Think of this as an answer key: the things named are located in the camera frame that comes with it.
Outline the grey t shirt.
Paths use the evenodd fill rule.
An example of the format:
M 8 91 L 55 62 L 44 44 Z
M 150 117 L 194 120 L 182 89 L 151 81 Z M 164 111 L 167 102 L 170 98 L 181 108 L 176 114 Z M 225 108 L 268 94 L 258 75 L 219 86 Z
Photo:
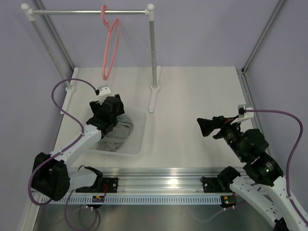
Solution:
M 117 117 L 117 125 L 101 141 L 97 143 L 97 149 L 107 152 L 115 152 L 129 138 L 134 125 L 126 114 Z

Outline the left aluminium frame post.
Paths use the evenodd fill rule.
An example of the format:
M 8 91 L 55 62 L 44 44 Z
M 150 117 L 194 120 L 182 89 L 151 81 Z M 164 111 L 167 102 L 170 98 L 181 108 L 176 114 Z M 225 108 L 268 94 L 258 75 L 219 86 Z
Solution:
M 75 68 L 75 64 L 66 48 L 64 45 L 52 19 L 50 18 L 49 15 L 40 15 L 40 18 L 42 19 L 43 23 L 45 24 L 47 30 L 49 31 L 49 34 L 51 35 L 53 42 L 57 46 L 58 50 L 62 54 L 66 64 L 70 67 L 70 70 L 73 72 Z

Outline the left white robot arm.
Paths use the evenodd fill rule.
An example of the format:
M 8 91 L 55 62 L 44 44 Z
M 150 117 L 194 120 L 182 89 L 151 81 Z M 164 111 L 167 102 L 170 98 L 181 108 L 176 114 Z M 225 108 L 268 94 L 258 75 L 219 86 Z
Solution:
M 51 201 L 61 200 L 69 191 L 79 193 L 101 193 L 105 189 L 103 173 L 93 167 L 69 173 L 72 164 L 92 145 L 102 140 L 118 123 L 118 116 L 124 114 L 120 95 L 108 96 L 100 103 L 90 102 L 93 112 L 70 144 L 50 154 L 39 153 L 34 160 L 32 174 L 28 181 L 28 196 L 34 204 L 32 190 L 47 196 Z

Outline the aluminium mounting rail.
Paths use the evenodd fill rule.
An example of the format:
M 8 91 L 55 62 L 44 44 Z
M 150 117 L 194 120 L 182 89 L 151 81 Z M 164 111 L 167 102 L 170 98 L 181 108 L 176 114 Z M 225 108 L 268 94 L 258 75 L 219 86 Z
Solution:
M 121 195 L 195 195 L 204 192 L 201 177 L 215 177 L 224 167 L 99 167 L 105 177 L 119 178 Z

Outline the white plastic basket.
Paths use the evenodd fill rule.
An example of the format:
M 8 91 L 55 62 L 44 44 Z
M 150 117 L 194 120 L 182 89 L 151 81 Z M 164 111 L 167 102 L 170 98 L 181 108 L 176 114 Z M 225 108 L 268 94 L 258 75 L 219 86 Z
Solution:
M 134 129 L 127 141 L 115 152 L 101 151 L 97 149 L 97 143 L 92 145 L 89 153 L 106 154 L 113 156 L 139 156 L 144 148 L 144 135 L 147 126 L 147 112 L 138 108 L 124 107 L 125 113 L 133 122 Z

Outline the right aluminium frame post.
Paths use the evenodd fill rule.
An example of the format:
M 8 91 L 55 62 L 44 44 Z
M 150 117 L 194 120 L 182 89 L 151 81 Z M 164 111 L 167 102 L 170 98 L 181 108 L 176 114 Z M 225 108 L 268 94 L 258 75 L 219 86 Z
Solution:
M 273 29 L 276 21 L 278 20 L 280 14 L 282 13 L 287 0 L 278 0 L 274 9 L 272 10 L 268 20 L 266 21 L 265 26 L 263 27 L 255 45 L 253 46 L 252 51 L 250 52 L 247 60 L 245 61 L 241 72 L 245 75 L 247 71 L 249 70 L 249 67 L 252 65 L 254 60 L 256 59 L 258 53 L 260 52 L 263 44 L 265 43 L 268 35 L 270 34 L 271 30 Z

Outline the white clothes rack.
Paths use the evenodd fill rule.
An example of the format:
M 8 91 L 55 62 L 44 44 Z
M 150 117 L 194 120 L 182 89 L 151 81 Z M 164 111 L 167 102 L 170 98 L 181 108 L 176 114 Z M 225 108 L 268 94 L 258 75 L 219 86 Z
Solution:
M 151 46 L 151 62 L 152 62 L 152 85 L 151 85 L 151 97 L 149 102 L 149 113 L 154 113 L 157 95 L 160 91 L 159 80 L 161 76 L 161 66 L 156 63 L 156 49 L 155 49 L 155 33 L 154 33 L 154 5 L 148 4 L 144 10 L 46 10 L 44 4 L 40 0 L 33 1 L 38 9 L 32 9 L 26 3 L 21 4 L 21 9 L 25 13 L 27 19 L 32 24 L 35 32 L 37 33 L 39 39 L 41 40 L 46 52 L 48 53 L 51 61 L 53 62 L 55 68 L 57 69 L 59 75 L 63 80 L 67 80 L 68 77 L 64 73 L 59 61 L 57 60 L 55 54 L 53 53 L 47 39 L 43 35 L 35 16 L 36 15 L 146 15 L 149 21 L 150 30 L 150 46 Z

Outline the aluminium frame post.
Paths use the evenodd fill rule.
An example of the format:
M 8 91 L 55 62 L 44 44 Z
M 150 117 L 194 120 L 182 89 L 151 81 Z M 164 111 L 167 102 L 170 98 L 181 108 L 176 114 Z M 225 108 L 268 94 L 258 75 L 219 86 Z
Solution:
M 50 18 L 49 15 L 40 15 L 40 18 L 42 19 L 43 23 L 45 24 L 47 30 L 49 31 L 49 34 L 51 35 L 53 42 L 57 46 L 58 50 L 62 54 L 66 64 L 70 67 L 70 70 L 73 72 L 75 68 L 75 64 L 66 48 L 64 45 L 52 19 Z
M 253 46 L 252 51 L 250 52 L 247 60 L 245 61 L 241 72 L 245 75 L 247 71 L 249 70 L 249 67 L 252 65 L 254 60 L 256 59 L 258 53 L 260 52 L 263 44 L 265 43 L 268 35 L 270 34 L 271 30 L 273 29 L 276 21 L 278 20 L 280 14 L 282 13 L 287 0 L 278 0 L 274 9 L 272 10 L 268 20 L 266 21 L 265 26 L 263 27 L 255 45 Z

